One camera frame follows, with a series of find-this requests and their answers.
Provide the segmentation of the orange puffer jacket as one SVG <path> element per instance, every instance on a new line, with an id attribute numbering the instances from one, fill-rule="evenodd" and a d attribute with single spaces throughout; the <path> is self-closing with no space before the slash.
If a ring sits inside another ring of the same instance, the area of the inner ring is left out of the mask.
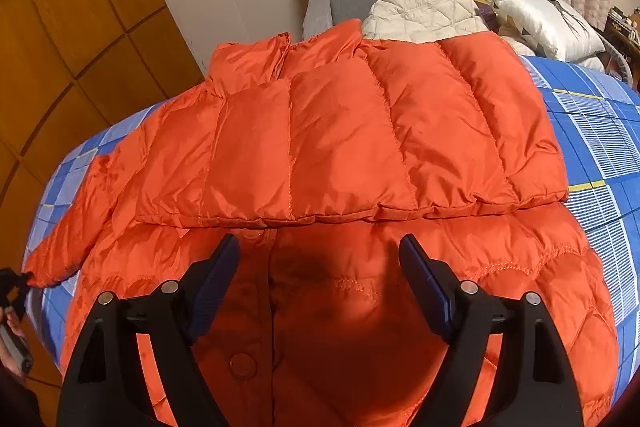
<path id="1" fill-rule="evenodd" d="M 39 287 L 77 281 L 67 365 L 103 291 L 147 294 L 233 234 L 238 271 L 194 347 L 230 424 L 405 426 L 445 354 L 401 273 L 411 234 L 488 293 L 541 295 L 593 426 L 618 342 L 565 163 L 532 76 L 490 31 L 415 44 L 349 20 L 227 43 L 93 158 L 26 269 Z"/>

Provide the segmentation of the wooden panelled wardrobe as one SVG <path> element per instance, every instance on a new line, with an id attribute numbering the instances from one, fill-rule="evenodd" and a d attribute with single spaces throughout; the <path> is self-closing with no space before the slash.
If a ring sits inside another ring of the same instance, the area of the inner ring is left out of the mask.
<path id="1" fill-rule="evenodd" d="M 1 262 L 68 152 L 198 83 L 165 0 L 1 0 Z"/>

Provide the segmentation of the blue plaid bed sheet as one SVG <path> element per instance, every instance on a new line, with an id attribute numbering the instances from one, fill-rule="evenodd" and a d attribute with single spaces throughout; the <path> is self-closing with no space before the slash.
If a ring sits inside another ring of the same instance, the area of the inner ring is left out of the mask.
<path id="1" fill-rule="evenodd" d="M 544 97 L 565 161 L 573 213 L 600 257 L 611 295 L 618 341 L 612 406 L 639 368 L 639 95 L 594 69 L 521 56 Z M 24 262 L 65 215 L 88 166 L 115 146 L 163 102 L 100 131 L 55 168 L 38 205 Z M 29 291 L 27 315 L 59 369 L 77 273 L 43 291 Z"/>

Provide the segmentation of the white printed pillow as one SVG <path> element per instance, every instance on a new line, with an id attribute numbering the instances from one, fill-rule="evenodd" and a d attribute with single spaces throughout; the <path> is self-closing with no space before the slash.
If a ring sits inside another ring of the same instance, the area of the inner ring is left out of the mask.
<path id="1" fill-rule="evenodd" d="M 604 44 L 590 23 L 563 0 L 485 0 L 498 35 L 520 55 L 540 56 L 605 72 Z"/>

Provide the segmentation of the cluttered wooden side table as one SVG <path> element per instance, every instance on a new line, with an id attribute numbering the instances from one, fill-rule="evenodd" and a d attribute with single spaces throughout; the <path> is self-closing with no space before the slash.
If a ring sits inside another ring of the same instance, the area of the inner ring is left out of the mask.
<path id="1" fill-rule="evenodd" d="M 639 90 L 639 34 L 634 21 L 617 6 L 608 11 L 605 23 L 605 38 L 623 55 L 631 75 L 631 87 Z"/>

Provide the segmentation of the cream quilted jacket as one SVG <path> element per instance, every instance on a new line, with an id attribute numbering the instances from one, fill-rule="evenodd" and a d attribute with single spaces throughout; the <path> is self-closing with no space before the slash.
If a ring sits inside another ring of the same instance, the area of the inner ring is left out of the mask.
<path id="1" fill-rule="evenodd" d="M 474 0 L 378 0 L 361 24 L 364 38 L 435 42 L 488 31 Z"/>

